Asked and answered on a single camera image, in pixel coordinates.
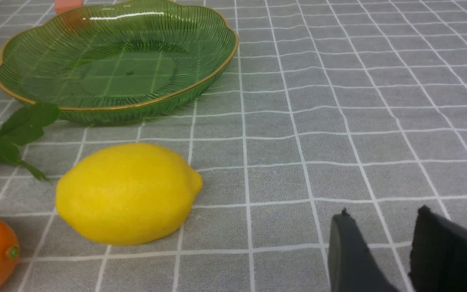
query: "gold rim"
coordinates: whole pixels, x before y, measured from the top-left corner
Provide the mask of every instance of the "gold rim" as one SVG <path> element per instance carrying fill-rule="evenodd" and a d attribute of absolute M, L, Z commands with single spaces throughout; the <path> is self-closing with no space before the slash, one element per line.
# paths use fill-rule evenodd
<path fill-rule="evenodd" d="M 120 5 L 124 4 L 124 3 L 128 3 L 128 2 L 134 2 L 136 0 L 128 0 L 128 1 L 125 1 L 125 2 L 122 2 L 120 3 Z M 234 49 L 232 50 L 231 54 L 228 56 L 228 58 L 226 58 L 226 60 L 221 64 L 221 66 L 219 66 L 216 70 L 214 70 L 210 75 L 208 75 L 207 77 L 201 79 L 200 81 L 194 83 L 193 85 L 190 85 L 189 87 L 186 87 L 184 89 L 180 89 L 176 92 L 173 92 L 172 94 L 168 94 L 166 96 L 163 96 L 163 97 L 160 97 L 160 98 L 157 98 L 157 99 L 153 99 L 153 100 L 148 100 L 148 101 L 145 101 L 145 102 L 140 102 L 140 103 L 136 103 L 134 105 L 120 105 L 120 106 L 116 106 L 116 107 L 59 107 L 59 109 L 61 111 L 109 111 L 109 110 L 124 110 L 124 109 L 132 109 L 134 107 L 142 107 L 144 105 L 151 105 L 153 103 L 157 103 L 157 102 L 161 102 L 163 100 L 166 100 L 168 98 L 171 98 L 173 96 L 176 96 L 182 92 L 185 92 L 185 91 L 188 91 L 188 90 L 191 90 L 199 85 L 201 85 L 202 83 L 208 81 L 210 78 L 213 78 L 214 76 L 216 76 L 222 69 L 224 69 L 224 67 L 226 67 L 226 65 L 228 63 L 230 63 L 230 61 L 233 59 L 233 57 L 235 56 L 236 52 L 237 52 L 237 49 L 239 48 L 239 36 L 237 35 L 237 33 L 235 32 L 235 30 L 233 30 L 231 27 L 230 27 L 230 24 L 228 24 L 228 21 L 226 20 L 226 18 L 221 14 L 219 13 L 218 11 L 215 11 L 214 9 L 212 8 L 209 8 L 209 7 L 206 7 L 206 6 L 200 6 L 200 5 L 181 5 L 179 3 L 176 3 L 176 2 L 172 2 L 171 0 L 164 0 L 164 1 L 168 1 L 168 2 L 171 2 L 171 3 L 174 3 L 175 5 L 178 5 L 178 6 L 182 6 L 182 7 L 200 7 L 200 8 L 205 8 L 205 9 L 208 9 L 210 11 L 213 11 L 214 13 L 217 13 L 222 19 L 223 19 L 223 22 L 225 23 L 226 25 L 226 28 L 228 30 L 230 30 L 234 37 L 235 37 L 235 47 Z M 113 6 L 113 4 L 109 5 L 109 4 L 103 4 L 103 5 L 95 5 L 95 7 L 106 7 L 106 6 Z M 45 24 L 43 24 L 42 26 L 45 26 L 47 25 L 50 21 L 52 21 L 54 18 L 57 18 L 59 17 L 60 15 L 63 15 L 64 13 L 68 13 L 70 11 L 65 11 L 63 13 L 59 13 L 58 15 L 54 16 L 52 19 L 48 20 Z M 1 66 L 3 65 L 3 53 L 5 51 L 5 48 L 7 46 L 7 44 L 9 44 L 13 39 L 15 39 L 16 37 L 18 37 L 19 35 L 23 34 L 23 33 L 26 33 L 28 31 L 31 31 L 31 30 L 35 30 L 37 28 L 40 28 L 41 26 L 37 26 L 35 28 L 30 28 L 28 30 L 25 30 L 25 31 L 22 31 L 20 33 L 18 33 L 17 35 L 11 37 L 8 41 L 6 41 L 6 43 L 3 45 L 3 47 L 1 48 L 0 50 L 0 68 Z M 17 100 L 20 100 L 22 102 L 25 102 L 25 103 L 28 103 L 30 105 L 33 105 L 35 104 L 35 101 L 33 100 L 29 100 L 28 98 L 25 98 L 23 96 L 20 96 L 18 94 L 15 94 L 14 92 L 10 91 L 10 89 L 6 88 L 0 81 L 0 88 L 5 91 L 7 94 L 9 94 L 10 96 L 12 96 L 13 98 L 17 99 Z"/>

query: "lemon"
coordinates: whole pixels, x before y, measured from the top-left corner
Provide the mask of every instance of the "lemon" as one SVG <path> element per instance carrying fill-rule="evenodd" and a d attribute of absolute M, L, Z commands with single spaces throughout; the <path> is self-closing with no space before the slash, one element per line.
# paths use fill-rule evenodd
<path fill-rule="evenodd" d="M 93 153 L 58 182 L 59 216 L 81 236 L 137 245 L 174 233 L 187 219 L 203 183 L 177 153 L 147 143 Z"/>

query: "white grid line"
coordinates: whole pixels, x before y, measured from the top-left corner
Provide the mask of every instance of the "white grid line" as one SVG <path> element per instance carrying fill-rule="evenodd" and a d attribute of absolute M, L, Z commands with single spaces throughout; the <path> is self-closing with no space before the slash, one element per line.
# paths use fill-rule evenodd
<path fill-rule="evenodd" d="M 378 248 L 404 248 L 412 245 L 412 242 L 400 242 L 395 244 L 383 244 L 383 243 L 371 243 L 367 244 L 370 249 Z M 300 249 L 308 248 L 329 248 L 329 244 L 299 244 L 299 245 L 287 245 L 287 246 L 269 246 L 269 247 L 258 247 L 253 250 L 250 249 L 201 249 L 201 250 L 187 250 L 181 251 L 182 255 L 232 255 L 232 254 L 247 254 L 250 252 L 254 253 L 265 253 L 269 251 L 296 251 Z M 131 253 L 131 254 L 117 254 L 109 255 L 110 259 L 135 259 L 135 258 L 148 258 L 148 257 L 161 257 L 161 256 L 174 256 L 177 251 L 152 251 L 149 253 Z M 87 260 L 101 260 L 104 257 L 101 255 L 81 255 L 71 257 L 42 257 L 34 259 L 34 262 L 50 262 L 50 261 L 87 261 Z M 23 258 L 22 262 L 30 262 L 31 259 Z"/>
<path fill-rule="evenodd" d="M 239 33 L 239 19 L 237 17 L 237 0 L 233 0 L 235 5 L 235 25 L 237 33 Z M 246 201 L 246 231 L 248 239 L 248 268 L 250 272 L 250 291 L 256 292 L 255 286 L 255 263 L 253 255 L 253 236 L 252 236 L 252 210 L 250 200 L 250 179 L 248 177 L 248 146 L 246 144 L 246 118 L 244 110 L 244 94 L 242 87 L 242 70 L 241 70 L 241 45 L 237 48 L 237 66 L 239 74 L 239 98 L 241 102 L 241 122 L 242 122 L 242 155 L 243 155 L 243 174 L 244 174 L 244 197 Z"/>
<path fill-rule="evenodd" d="M 419 129 L 419 130 L 392 130 L 392 131 L 373 131 L 373 132 L 349 132 L 351 135 L 387 135 L 394 133 L 431 133 L 435 131 L 458 131 L 458 132 L 467 132 L 467 129 L 460 128 L 434 128 L 434 129 Z M 256 137 L 256 136 L 237 136 L 237 137 L 228 137 L 228 138 L 193 138 L 193 141 L 232 141 L 232 140 L 285 140 L 291 139 L 294 137 L 300 137 L 302 135 L 347 135 L 347 132 L 330 132 L 330 131 L 309 131 L 297 133 L 296 135 L 286 135 L 281 137 Z M 188 138 L 142 138 L 138 141 L 173 141 L 173 142 L 188 142 Z M 101 141 L 86 141 L 85 144 L 113 144 L 117 142 L 135 142 L 136 140 L 101 140 Z M 78 145 L 81 142 L 33 142 L 30 145 L 45 146 L 45 145 Z"/>
<path fill-rule="evenodd" d="M 270 16 L 270 8 L 268 6 L 268 1 L 264 0 L 264 2 L 266 4 L 266 10 L 268 12 L 268 16 Z M 282 68 L 282 60 L 280 59 L 280 56 L 278 54 L 278 45 L 277 45 L 276 37 L 275 37 L 275 29 L 274 29 L 271 17 L 269 18 L 269 25 L 270 25 L 270 28 L 271 28 L 271 35 L 272 35 L 273 40 L 274 40 L 275 52 L 276 52 L 277 60 L 278 60 L 278 67 L 280 68 L 280 76 L 282 78 L 282 83 L 284 85 L 284 92 L 285 92 L 285 95 L 286 95 L 287 107 L 289 109 L 289 117 L 291 118 L 291 125 L 293 126 L 293 133 L 294 133 L 296 145 L 297 145 L 297 148 L 298 148 L 298 154 L 300 156 L 300 161 L 301 161 L 301 164 L 302 164 L 302 170 L 304 172 L 304 177 L 305 177 L 305 180 L 306 180 L 306 188 L 307 188 L 307 193 L 309 195 L 309 202 L 311 204 L 311 211 L 313 212 L 313 220 L 315 221 L 315 225 L 316 225 L 316 228 L 317 228 L 318 241 L 319 241 L 319 244 L 324 245 L 325 243 L 324 243 L 324 238 L 323 238 L 323 234 L 322 234 L 322 229 L 321 229 L 320 223 L 319 223 L 317 207 L 316 207 L 316 204 L 315 204 L 315 201 L 314 201 L 314 198 L 313 198 L 313 191 L 311 189 L 311 183 L 309 181 L 309 172 L 307 170 L 306 159 L 304 158 L 304 153 L 302 151 L 302 145 L 300 143 L 300 138 L 298 137 L 298 130 L 297 130 L 295 118 L 293 116 L 292 109 L 291 109 L 291 99 L 289 98 L 289 92 L 288 92 L 288 89 L 287 89 L 286 77 L 284 75 L 283 68 Z M 325 248 L 321 248 L 320 251 L 321 251 L 321 254 L 322 254 L 324 269 L 325 269 L 326 276 L 327 276 L 326 277 L 327 284 L 328 284 L 328 286 L 330 286 L 330 277 L 329 277 L 330 272 L 329 272 L 329 265 L 328 265 L 328 254 L 327 254 L 327 251 L 326 251 Z"/>
<path fill-rule="evenodd" d="M 191 165 L 192 163 L 192 151 L 193 151 L 193 137 L 194 137 L 194 127 L 196 125 L 196 114 L 198 109 L 198 100 L 194 100 L 193 102 L 193 117 L 192 117 L 192 124 L 191 124 L 191 133 L 189 139 L 189 156 L 187 158 L 187 163 Z M 180 278 L 180 261 L 181 261 L 181 251 L 183 246 L 183 232 L 185 230 L 185 223 L 183 223 L 179 229 L 178 234 L 178 245 L 176 246 L 176 260 L 174 262 L 174 281 L 172 282 L 172 291 L 177 292 L 178 290 L 178 283 Z"/>
<path fill-rule="evenodd" d="M 133 142 L 133 140 L 123 140 L 123 141 L 114 141 L 116 142 Z M 385 162 L 367 162 L 361 163 L 362 166 L 378 166 L 378 165 L 400 165 L 400 164 L 411 164 L 411 163 L 464 163 L 467 162 L 467 159 L 452 159 L 452 160 L 440 160 L 440 159 L 420 159 L 417 160 L 401 160 L 401 161 L 385 161 Z M 306 161 L 306 164 L 325 164 L 325 165 L 336 165 L 336 166 L 360 166 L 358 163 L 342 163 L 334 161 Z M 302 162 L 289 162 L 289 163 L 274 163 L 274 164 L 254 164 L 247 165 L 247 168 L 261 168 L 261 167 L 277 167 L 277 166 L 291 166 L 291 165 L 302 165 Z M 211 172 L 215 170 L 236 170 L 239 168 L 244 168 L 244 166 L 214 166 L 208 168 L 199 168 L 196 169 L 197 172 Z M 52 175 L 50 178 L 60 178 L 61 175 Z M 9 176 L 0 176 L 0 179 L 8 179 Z M 33 176 L 13 176 L 13 179 L 31 179 Z"/>
<path fill-rule="evenodd" d="M 467 67 L 467 64 L 460 64 L 460 65 L 410 65 L 408 68 L 450 68 L 450 67 Z M 382 70 L 382 69 L 404 69 L 407 68 L 405 66 L 381 66 L 381 67 L 367 67 L 367 70 Z M 333 70 L 333 71 L 364 71 L 365 69 L 362 68 L 323 68 L 319 66 L 309 66 L 306 68 L 300 69 L 293 69 L 293 70 L 283 70 L 284 73 L 294 73 L 294 72 L 302 72 L 311 69 L 326 69 L 326 70 Z M 224 72 L 225 75 L 237 75 L 236 72 Z M 242 73 L 242 75 L 259 75 L 259 74 L 280 74 L 280 71 L 268 71 L 268 72 L 250 72 L 250 73 Z"/>
<path fill-rule="evenodd" d="M 463 195 L 445 195 L 439 197 L 443 201 L 452 200 L 467 200 L 467 194 Z M 435 201 L 436 196 L 423 196 L 423 197 L 390 197 L 390 198 L 376 198 L 375 200 L 353 200 L 353 199 L 342 199 L 342 198 L 325 198 L 325 197 L 314 197 L 315 202 L 329 202 L 329 203 L 347 203 L 347 204 L 373 204 L 374 202 L 422 202 L 422 201 Z M 309 203 L 309 198 L 302 200 L 288 200 L 288 201 L 267 201 L 267 202 L 252 202 L 249 204 L 223 204 L 223 205 L 193 205 L 192 209 L 226 209 L 226 208 L 239 208 L 239 207 L 258 207 L 258 206 L 274 206 L 274 205 L 292 205 Z M 14 218 L 14 217 L 33 217 L 33 216 L 51 216 L 56 215 L 55 212 L 36 212 L 36 213 L 0 213 L 0 217 L 3 218 Z"/>
<path fill-rule="evenodd" d="M 336 21 L 341 25 L 341 22 L 340 22 L 340 20 L 339 20 L 339 18 L 338 18 L 338 16 L 337 16 L 336 14 L 335 14 L 335 19 L 336 19 Z M 365 64 L 363 63 L 363 61 L 362 61 L 360 55 L 358 54 L 358 51 L 356 50 L 354 44 L 352 43 L 352 40 L 351 40 L 351 38 L 349 37 L 349 34 L 347 33 L 347 30 L 345 30 L 345 28 L 344 28 L 343 26 L 341 26 L 341 29 L 343 30 L 343 32 L 345 33 L 345 35 L 347 35 L 347 39 L 348 39 L 348 41 L 349 41 L 349 44 L 350 44 L 350 46 L 352 47 L 352 50 L 354 51 L 354 53 L 356 54 L 356 57 L 358 58 L 358 61 L 361 63 L 362 67 L 365 69 L 365 74 L 367 75 L 368 79 L 370 80 L 372 86 L 376 87 L 376 84 L 375 84 L 373 78 L 371 77 L 371 75 L 370 75 L 370 73 L 368 72 L 368 70 L 366 70 Z M 387 106 L 388 106 L 388 103 L 387 103 L 387 101 L 385 100 L 385 98 L 382 96 L 381 91 L 378 90 L 378 89 L 376 89 L 376 90 L 377 90 L 377 92 L 378 92 L 378 95 L 379 95 L 380 98 L 381 98 L 381 101 L 382 101 L 382 102 L 384 103 L 384 105 L 387 107 Z M 401 126 L 399 120 L 394 116 L 394 114 L 393 114 L 393 112 L 391 111 L 391 109 L 387 109 L 387 110 L 388 110 L 389 114 L 396 120 L 397 127 L 400 129 L 400 131 L 402 131 L 403 128 L 402 128 L 402 126 Z M 377 212 L 377 214 L 378 214 L 378 217 L 379 217 L 379 219 L 380 219 L 380 221 L 381 221 L 381 224 L 382 224 L 382 226 L 383 226 L 383 230 L 384 230 L 384 232 L 385 232 L 385 235 L 386 235 L 386 237 L 387 237 L 387 240 L 389 241 L 390 244 L 393 244 L 393 243 L 394 243 L 394 240 L 393 240 L 393 238 L 392 238 L 391 232 L 390 232 L 390 230 L 389 230 L 389 228 L 388 228 L 388 225 L 387 225 L 387 222 L 386 222 L 386 220 L 385 220 L 385 218 L 384 218 L 384 215 L 383 215 L 383 213 L 382 213 L 381 207 L 379 206 L 378 202 L 376 201 L 376 196 L 375 196 L 375 194 L 374 194 L 374 190 L 372 189 L 372 186 L 371 186 L 371 184 L 370 184 L 370 182 L 369 182 L 369 179 L 368 179 L 368 177 L 367 177 L 365 168 L 362 166 L 362 162 L 361 162 L 360 157 L 359 157 L 359 155 L 358 155 L 358 150 L 356 149 L 356 145 L 354 144 L 354 141 L 353 141 L 353 139 L 352 139 L 352 135 L 351 135 L 351 133 L 350 133 L 350 129 L 349 129 L 349 126 L 348 126 L 348 123 L 347 123 L 347 118 L 344 117 L 344 120 L 345 120 L 345 124 L 346 124 L 346 128 L 347 128 L 347 132 L 348 132 L 349 141 L 350 141 L 350 144 L 351 144 L 351 146 L 352 146 L 352 150 L 353 150 L 353 152 L 354 152 L 354 156 L 356 157 L 356 161 L 357 161 L 357 163 L 359 164 L 360 172 L 361 172 L 361 174 L 362 174 L 362 176 L 363 176 L 363 179 L 364 179 L 364 181 L 365 181 L 365 184 L 367 185 L 367 188 L 368 188 L 369 194 L 370 194 L 370 196 L 371 196 L 371 198 L 372 198 L 372 201 L 374 202 L 374 207 L 375 207 L 375 209 L 376 209 L 376 212 Z M 410 150 L 413 152 L 413 148 L 411 147 L 410 142 L 409 142 L 408 139 L 406 138 L 406 134 L 403 132 L 402 135 L 403 135 L 403 138 L 405 139 L 406 143 L 408 144 L 408 147 L 409 147 Z M 406 288 L 407 288 L 407 290 L 408 290 L 409 292 L 413 292 L 412 286 L 411 286 L 410 281 L 409 281 L 409 279 L 408 279 L 408 276 L 407 276 L 407 274 L 406 274 L 406 272 L 405 272 L 404 265 L 402 264 L 401 258 L 399 257 L 399 253 L 397 252 L 397 250 L 396 250 L 395 248 L 392 248 L 392 253 L 393 253 L 393 255 L 394 255 L 395 261 L 396 261 L 397 266 L 398 266 L 398 268 L 399 268 L 400 274 L 401 274 L 401 276 L 402 276 L 402 278 L 403 278 L 404 285 L 406 286 Z"/>

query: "gray checkered tablecloth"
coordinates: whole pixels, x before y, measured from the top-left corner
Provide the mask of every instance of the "gray checkered tablecloth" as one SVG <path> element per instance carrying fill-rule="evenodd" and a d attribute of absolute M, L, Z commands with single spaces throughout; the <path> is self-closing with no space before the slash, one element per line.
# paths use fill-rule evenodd
<path fill-rule="evenodd" d="M 326 292 L 343 207 L 412 291 L 417 208 L 467 227 L 467 0 L 205 1 L 184 3 L 216 8 L 241 43 L 202 98 L 142 125 L 57 122 L 24 150 L 53 178 L 126 141 L 176 150 L 205 185 L 184 227 L 93 244 L 55 214 L 53 186 L 0 165 L 0 218 L 23 257 L 2 292 Z M 52 4 L 0 0 L 0 47 Z M 0 121 L 17 107 L 0 90 Z"/>

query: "pink object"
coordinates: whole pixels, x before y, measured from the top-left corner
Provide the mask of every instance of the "pink object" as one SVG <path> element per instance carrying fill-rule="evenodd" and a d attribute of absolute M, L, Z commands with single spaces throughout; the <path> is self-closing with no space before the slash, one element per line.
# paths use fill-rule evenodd
<path fill-rule="evenodd" d="M 63 13 L 73 8 L 84 6 L 83 0 L 55 0 L 55 12 Z"/>

